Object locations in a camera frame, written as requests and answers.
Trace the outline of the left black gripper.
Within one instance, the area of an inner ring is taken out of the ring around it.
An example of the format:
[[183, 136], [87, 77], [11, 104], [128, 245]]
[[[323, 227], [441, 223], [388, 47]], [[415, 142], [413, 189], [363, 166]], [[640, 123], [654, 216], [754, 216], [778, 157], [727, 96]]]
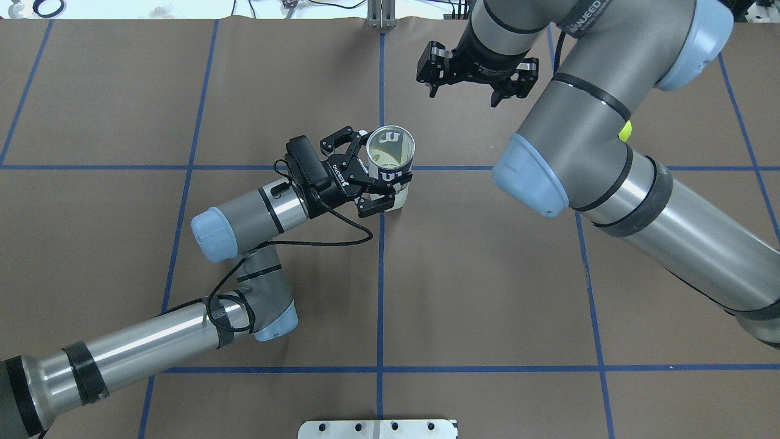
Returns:
[[[385, 212], [394, 206], [401, 187], [412, 180], [412, 173], [402, 174], [392, 180], [370, 177], [367, 167], [358, 158], [368, 137], [367, 131], [347, 126], [321, 140], [321, 153], [326, 157], [321, 164], [328, 185], [316, 190], [319, 198], [314, 195], [309, 197], [308, 217], [311, 220], [326, 213], [327, 209], [323, 205], [337, 209], [348, 202], [356, 204], [360, 218]], [[363, 198], [364, 193], [380, 197], [371, 200]]]

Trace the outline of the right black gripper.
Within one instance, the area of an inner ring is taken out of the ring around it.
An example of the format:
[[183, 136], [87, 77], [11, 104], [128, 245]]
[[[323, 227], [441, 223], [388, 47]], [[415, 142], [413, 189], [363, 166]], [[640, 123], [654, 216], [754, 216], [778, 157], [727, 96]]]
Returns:
[[435, 98], [438, 88], [460, 82], [490, 84], [491, 108], [507, 98], [526, 98], [539, 78], [539, 59], [494, 52], [467, 27], [457, 47], [449, 52], [439, 41], [429, 41], [417, 62], [417, 82]]

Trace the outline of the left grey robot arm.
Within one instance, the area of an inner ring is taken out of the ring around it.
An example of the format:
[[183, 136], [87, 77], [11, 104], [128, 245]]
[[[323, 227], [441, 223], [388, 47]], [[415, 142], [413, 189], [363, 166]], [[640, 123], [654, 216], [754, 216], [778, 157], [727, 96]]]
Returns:
[[393, 210], [406, 199], [416, 150], [407, 129], [372, 132], [344, 127], [324, 137], [287, 142], [281, 178], [192, 219], [191, 230], [211, 262], [237, 259], [207, 296], [94, 341], [78, 341], [45, 359], [2, 362], [2, 437], [44, 437], [55, 418], [245, 335], [284, 336], [298, 325], [277, 247], [280, 236], [347, 203], [360, 218]]

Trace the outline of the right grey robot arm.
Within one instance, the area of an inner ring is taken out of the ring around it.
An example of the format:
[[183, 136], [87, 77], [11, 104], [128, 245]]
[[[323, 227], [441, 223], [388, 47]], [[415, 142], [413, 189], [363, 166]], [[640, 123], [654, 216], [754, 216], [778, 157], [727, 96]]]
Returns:
[[528, 53], [549, 25], [574, 45], [493, 167], [496, 186], [541, 216], [580, 212], [778, 348], [778, 250], [622, 135], [652, 89], [677, 90], [718, 56], [732, 12], [719, 1], [476, 1], [457, 47], [427, 44], [417, 82], [431, 97], [487, 84], [492, 107], [526, 97]]

